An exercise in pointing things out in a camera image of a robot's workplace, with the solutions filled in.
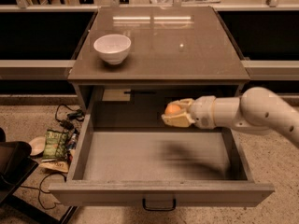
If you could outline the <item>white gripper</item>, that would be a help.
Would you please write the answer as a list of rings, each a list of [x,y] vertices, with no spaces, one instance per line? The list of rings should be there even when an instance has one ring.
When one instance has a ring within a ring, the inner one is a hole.
[[[216,127],[213,119],[215,100],[215,96],[202,96],[196,100],[186,98],[173,101],[171,105],[177,105],[183,110],[173,114],[162,114],[162,120],[172,127],[188,128],[194,124],[200,129],[214,129]]]

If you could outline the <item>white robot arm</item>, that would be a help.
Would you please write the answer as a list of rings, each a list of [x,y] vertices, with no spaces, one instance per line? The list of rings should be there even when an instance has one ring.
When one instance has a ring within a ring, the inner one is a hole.
[[[225,127],[250,134],[274,130],[299,147],[299,112],[262,87],[251,88],[239,97],[176,100],[167,105],[162,120],[168,126],[180,128]]]

